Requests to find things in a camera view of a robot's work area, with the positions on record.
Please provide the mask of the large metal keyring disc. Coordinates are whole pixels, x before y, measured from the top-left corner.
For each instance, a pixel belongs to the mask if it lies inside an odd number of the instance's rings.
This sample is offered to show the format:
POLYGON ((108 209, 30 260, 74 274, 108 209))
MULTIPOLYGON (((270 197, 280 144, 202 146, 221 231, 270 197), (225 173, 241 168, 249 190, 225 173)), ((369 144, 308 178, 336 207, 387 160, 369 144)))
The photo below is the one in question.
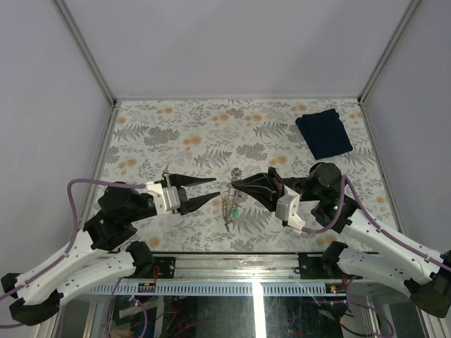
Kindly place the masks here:
POLYGON ((235 167, 230 172, 231 178, 226 185, 226 190, 221 195, 222 215, 227 233, 230 233, 229 225, 233 222, 233 210, 237 208, 237 201, 241 198, 241 192, 236 190, 232 183, 242 179, 242 171, 235 167))

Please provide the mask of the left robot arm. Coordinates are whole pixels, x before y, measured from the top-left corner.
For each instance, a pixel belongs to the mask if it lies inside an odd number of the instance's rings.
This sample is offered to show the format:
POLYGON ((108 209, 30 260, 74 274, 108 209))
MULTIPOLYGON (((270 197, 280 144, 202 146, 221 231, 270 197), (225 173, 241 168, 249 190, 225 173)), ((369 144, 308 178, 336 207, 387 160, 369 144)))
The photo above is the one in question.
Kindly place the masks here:
POLYGON ((188 197, 186 189, 209 183, 209 178, 165 174, 155 182, 126 184, 79 178, 67 185, 70 205, 77 183, 104 186, 99 211, 85 223, 73 214, 70 240, 44 262, 26 273, 1 278, 2 299, 9 306, 13 328, 35 326, 56 315, 72 299, 110 280, 155 277, 154 256, 145 242, 131 238, 134 223, 160 215, 186 215, 219 196, 219 192, 188 197))

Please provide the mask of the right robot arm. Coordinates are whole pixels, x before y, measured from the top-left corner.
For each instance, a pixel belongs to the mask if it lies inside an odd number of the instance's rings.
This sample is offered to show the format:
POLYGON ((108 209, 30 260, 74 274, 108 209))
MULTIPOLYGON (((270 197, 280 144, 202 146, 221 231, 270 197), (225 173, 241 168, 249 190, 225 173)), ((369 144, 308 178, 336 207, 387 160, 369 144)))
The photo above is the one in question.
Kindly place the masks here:
POLYGON ((445 318, 450 309, 450 253, 420 244, 377 221, 352 183, 333 163, 316 163, 306 177, 282 178, 270 167, 265 173, 235 180, 233 188, 256 199, 284 226, 297 233, 332 230, 373 249, 357 251, 334 241, 324 251, 323 273, 332 278, 354 275, 395 289, 422 311, 445 318))

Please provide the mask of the key with black white tag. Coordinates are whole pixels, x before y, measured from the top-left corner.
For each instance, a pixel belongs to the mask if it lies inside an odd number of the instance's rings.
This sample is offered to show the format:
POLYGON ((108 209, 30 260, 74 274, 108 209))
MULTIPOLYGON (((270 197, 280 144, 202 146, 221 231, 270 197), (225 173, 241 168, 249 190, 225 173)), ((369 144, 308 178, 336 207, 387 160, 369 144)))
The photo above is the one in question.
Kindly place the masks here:
POLYGON ((170 170, 169 170, 169 163, 166 165, 166 167, 163 169, 163 172, 162 172, 162 176, 163 177, 165 177, 165 176, 167 176, 167 175, 169 175, 170 174, 170 170))

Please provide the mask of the metal base rail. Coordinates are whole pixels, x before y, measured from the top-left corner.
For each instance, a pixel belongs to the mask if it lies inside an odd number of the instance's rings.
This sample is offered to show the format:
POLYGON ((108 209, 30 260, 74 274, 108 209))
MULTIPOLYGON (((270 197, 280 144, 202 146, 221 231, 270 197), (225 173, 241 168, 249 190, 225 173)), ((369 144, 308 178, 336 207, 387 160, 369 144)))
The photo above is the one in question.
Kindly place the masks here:
POLYGON ((322 269, 320 253, 156 252, 161 271, 181 282, 291 282, 332 280, 322 269))

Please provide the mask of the dark blue folded cloth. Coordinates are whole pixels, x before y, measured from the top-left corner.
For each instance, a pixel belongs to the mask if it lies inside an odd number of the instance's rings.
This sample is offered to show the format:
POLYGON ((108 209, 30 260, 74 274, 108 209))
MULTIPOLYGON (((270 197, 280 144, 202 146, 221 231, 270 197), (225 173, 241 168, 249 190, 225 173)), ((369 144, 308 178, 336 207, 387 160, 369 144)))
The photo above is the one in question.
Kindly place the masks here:
POLYGON ((304 114, 295 120, 295 124, 316 160, 353 151, 345 126, 334 108, 304 114))

